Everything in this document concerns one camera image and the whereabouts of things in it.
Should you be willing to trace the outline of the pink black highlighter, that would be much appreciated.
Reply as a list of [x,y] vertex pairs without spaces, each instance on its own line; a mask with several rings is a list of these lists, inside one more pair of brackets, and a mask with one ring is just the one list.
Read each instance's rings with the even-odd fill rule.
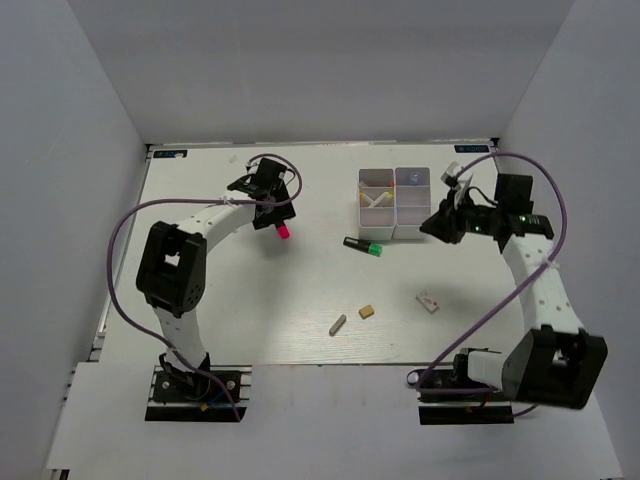
[[286,240],[290,238],[290,231],[284,222],[278,223],[276,230],[281,239]]

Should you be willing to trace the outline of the clear blue glue bottle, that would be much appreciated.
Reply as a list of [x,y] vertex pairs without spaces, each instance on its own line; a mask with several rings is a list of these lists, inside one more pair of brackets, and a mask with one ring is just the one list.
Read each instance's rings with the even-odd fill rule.
[[421,181],[421,176],[418,171],[412,172],[408,177],[408,184],[412,186],[418,186]]

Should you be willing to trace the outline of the pale yellow white marker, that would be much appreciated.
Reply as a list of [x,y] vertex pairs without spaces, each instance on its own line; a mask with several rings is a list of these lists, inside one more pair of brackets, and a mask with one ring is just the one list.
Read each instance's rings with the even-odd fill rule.
[[376,207],[388,207],[389,205],[393,205],[394,195],[391,192],[383,192],[383,193],[385,193],[385,198],[384,199],[379,198],[380,203]]

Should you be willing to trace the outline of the yellow capped white marker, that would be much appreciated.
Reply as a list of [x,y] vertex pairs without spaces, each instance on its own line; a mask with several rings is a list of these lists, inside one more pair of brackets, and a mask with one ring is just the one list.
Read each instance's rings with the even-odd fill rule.
[[379,198],[382,198],[382,199],[385,198],[385,193],[382,193],[382,195],[378,197],[371,197],[364,191],[360,191],[359,198],[360,198],[361,207],[375,208],[380,203]]

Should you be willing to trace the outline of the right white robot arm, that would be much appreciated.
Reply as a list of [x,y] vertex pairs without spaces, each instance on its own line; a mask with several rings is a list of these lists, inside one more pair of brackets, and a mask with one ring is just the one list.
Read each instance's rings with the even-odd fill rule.
[[506,352],[464,348],[449,371],[421,374],[415,387],[428,401],[499,393],[520,403],[581,410],[608,354],[573,310],[552,253],[559,246],[549,219],[533,211],[533,179],[499,175],[494,197],[476,204],[469,180],[444,177],[450,190],[421,232],[457,244],[465,234],[491,237],[516,284],[524,336]]

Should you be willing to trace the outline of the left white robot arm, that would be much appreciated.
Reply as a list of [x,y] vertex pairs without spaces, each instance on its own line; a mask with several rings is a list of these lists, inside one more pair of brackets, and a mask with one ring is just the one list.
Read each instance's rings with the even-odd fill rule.
[[290,237],[286,222],[296,216],[286,176],[300,177],[289,161],[275,154],[251,158],[246,173],[221,197],[177,223],[156,222],[150,229],[136,276],[136,288],[159,320],[170,345],[161,366],[177,377],[188,398],[199,399],[211,387],[209,354],[200,337],[196,307],[206,289],[207,257],[240,228],[275,228]]

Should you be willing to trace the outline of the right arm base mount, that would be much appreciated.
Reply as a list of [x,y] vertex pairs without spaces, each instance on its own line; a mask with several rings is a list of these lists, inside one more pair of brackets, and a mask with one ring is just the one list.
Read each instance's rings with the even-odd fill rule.
[[406,375],[409,388],[417,389],[419,422],[423,426],[508,425],[514,423],[511,403],[501,391],[473,380],[469,376],[469,360],[480,356],[490,360],[501,353],[488,348],[463,348],[452,362],[434,368],[422,382],[420,375],[427,367],[411,370]]

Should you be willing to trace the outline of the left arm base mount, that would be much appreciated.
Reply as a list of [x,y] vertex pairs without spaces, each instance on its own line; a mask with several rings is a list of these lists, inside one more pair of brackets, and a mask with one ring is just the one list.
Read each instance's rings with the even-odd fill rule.
[[252,367],[214,366],[210,373],[222,384],[193,371],[167,366],[165,355],[154,367],[145,420],[147,422],[237,423],[249,406]]

